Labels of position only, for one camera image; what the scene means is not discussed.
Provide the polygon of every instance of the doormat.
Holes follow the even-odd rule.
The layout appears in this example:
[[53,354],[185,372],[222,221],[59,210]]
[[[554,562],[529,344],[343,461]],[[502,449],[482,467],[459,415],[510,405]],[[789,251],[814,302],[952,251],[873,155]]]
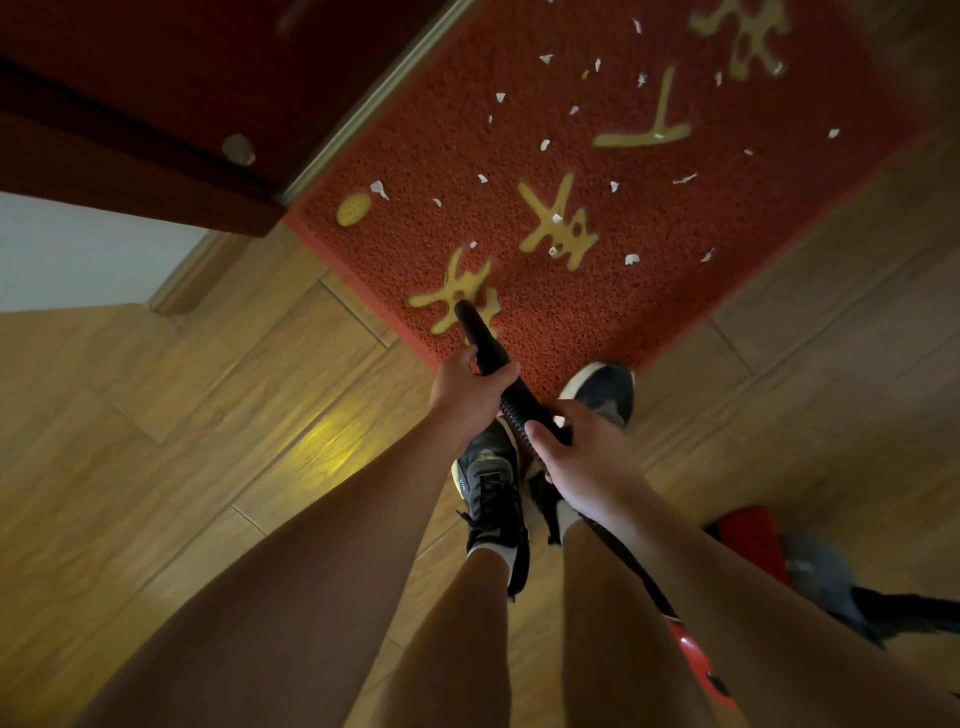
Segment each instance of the doormat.
[[551,396],[650,363],[918,130],[830,0],[487,0],[287,223],[431,365],[469,298]]

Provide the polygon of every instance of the chinese character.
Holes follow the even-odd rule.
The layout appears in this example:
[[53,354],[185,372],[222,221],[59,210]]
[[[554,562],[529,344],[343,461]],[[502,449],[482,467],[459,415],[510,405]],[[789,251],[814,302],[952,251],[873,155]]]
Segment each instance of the chinese character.
[[[717,32],[720,23],[727,15],[734,14],[740,24],[733,40],[733,52],[730,58],[730,75],[740,81],[746,81],[750,76],[750,59],[759,58],[767,73],[779,76],[784,69],[782,61],[778,61],[766,46],[766,37],[771,30],[776,29],[780,35],[788,33],[790,24],[786,19],[783,0],[763,0],[763,7],[756,15],[748,15],[740,6],[740,0],[724,0],[712,15],[700,15],[698,12],[690,14],[689,26],[701,36],[712,36]],[[737,52],[744,37],[750,38],[750,50],[746,58],[739,58]]]
[[657,101],[657,116],[654,125],[647,133],[602,133],[594,137],[594,147],[646,147],[651,144],[667,144],[671,141],[680,141],[690,136],[693,127],[689,124],[677,124],[674,127],[666,125],[666,107],[670,102],[670,88],[673,86],[673,72],[677,66],[672,65],[663,72],[663,81],[660,84],[660,100]]
[[584,254],[600,237],[599,235],[587,234],[587,211],[582,207],[570,219],[569,225],[564,223],[566,200],[570,196],[570,187],[572,186],[573,173],[571,172],[560,183],[557,199],[554,200],[553,206],[547,207],[537,199],[537,195],[526,184],[521,182],[517,185],[520,190],[520,197],[540,218],[540,226],[520,243],[520,250],[523,253],[532,253],[537,249],[540,241],[550,235],[553,238],[553,247],[550,249],[550,254],[555,258],[569,255],[566,270],[571,273],[580,267]]
[[[446,315],[430,329],[430,333],[434,336],[445,333],[447,329],[457,323],[457,315],[453,312],[454,304],[462,299],[476,303],[480,286],[493,269],[493,262],[488,258],[477,273],[464,272],[458,277],[457,267],[460,265],[460,256],[463,252],[463,248],[457,248],[446,263],[443,288],[433,293],[424,293],[407,299],[407,303],[414,308],[423,308],[436,302],[446,303]],[[500,301],[496,297],[495,289],[487,289],[486,302],[483,307],[477,306],[477,311],[495,337],[498,331],[490,325],[492,318],[500,312]]]

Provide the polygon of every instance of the wooden floor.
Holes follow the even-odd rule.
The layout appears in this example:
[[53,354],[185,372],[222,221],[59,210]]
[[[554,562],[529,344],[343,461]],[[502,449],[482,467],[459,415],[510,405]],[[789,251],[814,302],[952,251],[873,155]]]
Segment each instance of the wooden floor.
[[[935,129],[639,377],[631,436],[692,518],[766,503],[866,586],[960,599],[960,22],[933,0],[855,5]],[[0,726],[73,716],[187,598],[415,422],[430,378],[284,228],[183,319],[0,316]],[[451,484],[351,726],[463,561],[457,498]],[[515,725],[559,726],[561,553],[531,522]],[[960,639],[891,649],[960,691]]]

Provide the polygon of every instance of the white sock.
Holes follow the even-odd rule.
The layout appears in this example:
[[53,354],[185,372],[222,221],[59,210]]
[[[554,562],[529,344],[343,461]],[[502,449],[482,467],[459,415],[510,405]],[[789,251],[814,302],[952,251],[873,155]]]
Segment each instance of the white sock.
[[467,557],[470,556],[478,548],[488,548],[490,551],[500,554],[503,557],[503,560],[507,562],[507,566],[510,567],[510,574],[507,576],[507,583],[510,583],[510,580],[514,578],[514,561],[516,561],[516,547],[510,546],[501,546],[500,544],[488,544],[480,543],[474,545],[474,547],[468,552]]
[[565,500],[557,501],[557,524],[560,526],[560,543],[564,542],[564,536],[566,535],[566,530],[576,523],[581,521],[580,514],[577,513],[573,506],[567,503]]

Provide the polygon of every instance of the black handle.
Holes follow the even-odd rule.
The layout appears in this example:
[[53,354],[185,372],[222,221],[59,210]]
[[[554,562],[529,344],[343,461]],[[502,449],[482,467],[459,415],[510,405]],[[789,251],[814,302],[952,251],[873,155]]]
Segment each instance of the black handle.
[[[453,306],[453,312],[464,328],[467,340],[477,346],[477,367],[480,374],[487,376],[510,363],[510,356],[507,350],[496,339],[487,328],[480,314],[477,313],[476,306],[470,301],[458,301]],[[514,431],[530,450],[530,440],[527,439],[527,433],[523,426],[528,420],[534,420],[545,426],[553,436],[564,445],[569,445],[572,440],[572,433],[569,429],[560,429],[554,423],[550,412],[534,397],[534,393],[524,383],[520,377],[507,387],[500,398],[500,408],[503,410],[504,417],[513,427]]]

